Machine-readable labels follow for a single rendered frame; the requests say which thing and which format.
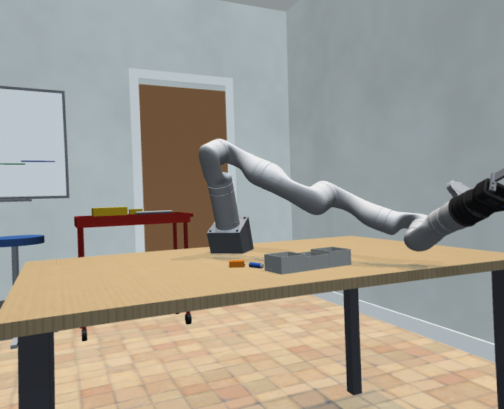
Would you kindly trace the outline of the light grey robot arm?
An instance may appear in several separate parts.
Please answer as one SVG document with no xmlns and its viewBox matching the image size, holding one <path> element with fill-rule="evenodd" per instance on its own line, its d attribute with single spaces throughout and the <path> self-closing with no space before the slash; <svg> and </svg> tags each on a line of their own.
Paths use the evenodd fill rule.
<svg viewBox="0 0 504 409">
<path fill-rule="evenodd" d="M 440 224 L 437 218 L 439 208 L 429 215 L 396 212 L 361 199 L 327 181 L 319 181 L 308 187 L 290 179 L 278 165 L 224 139 L 215 139 L 202 145 L 199 159 L 219 230 L 234 229 L 240 224 L 231 174 L 221 169 L 222 164 L 228 163 L 241 169 L 250 183 L 290 201 L 310 214 L 320 215 L 335 207 L 351 213 L 366 226 L 389 235 L 408 229 L 404 243 L 414 251 L 428 250 L 454 232 Z"/>
</svg>

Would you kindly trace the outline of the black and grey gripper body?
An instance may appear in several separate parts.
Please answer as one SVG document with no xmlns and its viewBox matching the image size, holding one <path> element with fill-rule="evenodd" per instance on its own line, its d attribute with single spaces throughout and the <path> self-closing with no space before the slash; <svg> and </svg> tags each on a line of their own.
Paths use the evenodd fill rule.
<svg viewBox="0 0 504 409">
<path fill-rule="evenodd" d="M 490 178 L 474 189 L 457 181 L 447 184 L 453 198 L 437 211 L 440 224 L 449 231 L 457 231 L 488 218 L 494 212 L 504 211 L 504 185 L 497 182 L 496 192 L 489 191 Z"/>
</svg>

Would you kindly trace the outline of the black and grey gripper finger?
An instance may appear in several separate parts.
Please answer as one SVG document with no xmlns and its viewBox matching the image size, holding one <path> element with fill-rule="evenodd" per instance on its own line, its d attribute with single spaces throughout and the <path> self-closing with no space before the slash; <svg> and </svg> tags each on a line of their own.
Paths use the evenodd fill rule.
<svg viewBox="0 0 504 409">
<path fill-rule="evenodd" d="M 504 178 L 504 168 L 497 173 L 491 173 L 489 191 L 496 192 L 497 182 Z"/>
</svg>

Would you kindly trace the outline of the orange nine-volt battery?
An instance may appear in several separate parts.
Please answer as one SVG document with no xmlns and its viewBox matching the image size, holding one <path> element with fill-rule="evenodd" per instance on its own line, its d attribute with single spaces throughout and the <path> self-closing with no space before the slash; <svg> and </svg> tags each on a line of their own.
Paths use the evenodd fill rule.
<svg viewBox="0 0 504 409">
<path fill-rule="evenodd" d="M 244 260 L 230 260 L 229 261 L 229 267 L 244 267 L 245 262 Z"/>
</svg>

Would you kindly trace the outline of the white three-compartment bin rack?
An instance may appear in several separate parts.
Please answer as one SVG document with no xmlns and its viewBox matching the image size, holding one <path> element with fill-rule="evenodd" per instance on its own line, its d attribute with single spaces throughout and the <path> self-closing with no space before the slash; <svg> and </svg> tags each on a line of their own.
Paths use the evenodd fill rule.
<svg viewBox="0 0 504 409">
<path fill-rule="evenodd" d="M 283 275 L 351 265 L 351 249 L 346 249 L 327 247 L 314 248 L 309 252 L 303 253 L 281 252 L 265 254 L 265 271 Z"/>
</svg>

